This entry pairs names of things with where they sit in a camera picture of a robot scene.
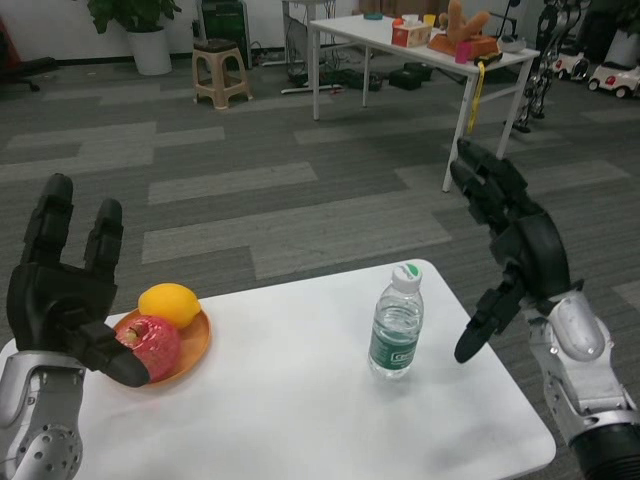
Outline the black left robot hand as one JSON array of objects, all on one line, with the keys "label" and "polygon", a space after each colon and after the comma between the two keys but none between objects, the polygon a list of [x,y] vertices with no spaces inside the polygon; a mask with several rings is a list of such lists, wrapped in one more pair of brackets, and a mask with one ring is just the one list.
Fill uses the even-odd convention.
[{"label": "black left robot hand", "polygon": [[105,199],[85,247],[83,267],[61,261],[73,213],[73,182],[52,175],[33,210],[7,293],[7,318],[19,350],[55,352],[116,382],[141,387],[150,374],[105,320],[117,293],[122,206]]}]

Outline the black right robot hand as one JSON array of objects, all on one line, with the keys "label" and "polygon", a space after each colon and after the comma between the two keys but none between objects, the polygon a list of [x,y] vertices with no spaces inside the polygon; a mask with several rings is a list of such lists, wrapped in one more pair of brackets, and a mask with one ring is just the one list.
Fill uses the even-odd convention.
[{"label": "black right robot hand", "polygon": [[452,179],[471,217],[489,228],[489,249],[502,268],[501,283],[482,295],[456,344],[454,357],[465,363],[506,329],[522,300],[549,303],[570,291],[572,282],[559,231],[529,196],[528,183],[513,163],[467,138],[457,140],[457,152]]}]

